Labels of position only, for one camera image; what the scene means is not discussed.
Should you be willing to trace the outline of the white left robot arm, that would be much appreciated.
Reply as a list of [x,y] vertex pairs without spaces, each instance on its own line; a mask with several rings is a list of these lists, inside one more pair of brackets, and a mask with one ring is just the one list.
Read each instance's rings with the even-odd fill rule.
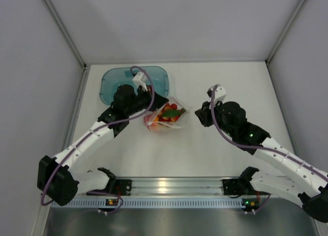
[[132,119],[154,112],[168,102],[148,85],[135,90],[123,84],[114,93],[113,101],[77,141],[53,157],[44,156],[38,164],[37,188],[42,197],[48,196],[60,206],[67,205],[76,195],[101,191],[110,195],[115,191],[116,176],[106,168],[84,174],[77,172],[88,157],[102,145],[113,140]]

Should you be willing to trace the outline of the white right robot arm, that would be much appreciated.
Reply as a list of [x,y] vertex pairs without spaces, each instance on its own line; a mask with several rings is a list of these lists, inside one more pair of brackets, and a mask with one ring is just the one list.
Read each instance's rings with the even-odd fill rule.
[[216,126],[226,141],[285,175],[279,178],[248,167],[240,176],[241,191],[279,196],[300,206],[313,219],[327,223],[327,172],[300,159],[267,131],[248,122],[245,110],[236,102],[211,106],[206,101],[195,115],[204,127]]

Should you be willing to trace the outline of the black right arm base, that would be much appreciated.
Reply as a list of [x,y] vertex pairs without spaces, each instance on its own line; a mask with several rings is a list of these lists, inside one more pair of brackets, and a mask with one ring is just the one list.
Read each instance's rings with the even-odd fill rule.
[[228,196],[251,195],[253,188],[249,182],[242,179],[223,179],[223,193]]

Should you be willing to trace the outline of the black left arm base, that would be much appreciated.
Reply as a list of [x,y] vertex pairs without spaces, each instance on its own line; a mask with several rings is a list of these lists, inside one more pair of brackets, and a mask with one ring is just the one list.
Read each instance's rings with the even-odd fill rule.
[[129,196],[132,189],[132,180],[115,179],[108,182],[104,189],[96,189],[87,192],[88,196],[95,196],[99,193],[113,194],[117,196]]

